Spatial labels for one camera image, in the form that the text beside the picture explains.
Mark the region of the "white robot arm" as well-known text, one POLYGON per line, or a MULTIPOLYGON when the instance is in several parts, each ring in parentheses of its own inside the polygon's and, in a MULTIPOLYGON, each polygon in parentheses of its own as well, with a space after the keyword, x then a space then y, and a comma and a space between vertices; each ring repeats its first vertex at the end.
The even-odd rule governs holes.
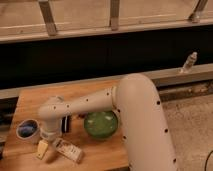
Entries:
POLYGON ((71 101, 49 98, 38 109, 40 136, 47 141, 60 137, 64 116, 112 110, 120 115, 131 171, 178 171, 159 93, 143 74, 128 74, 110 88, 71 101))

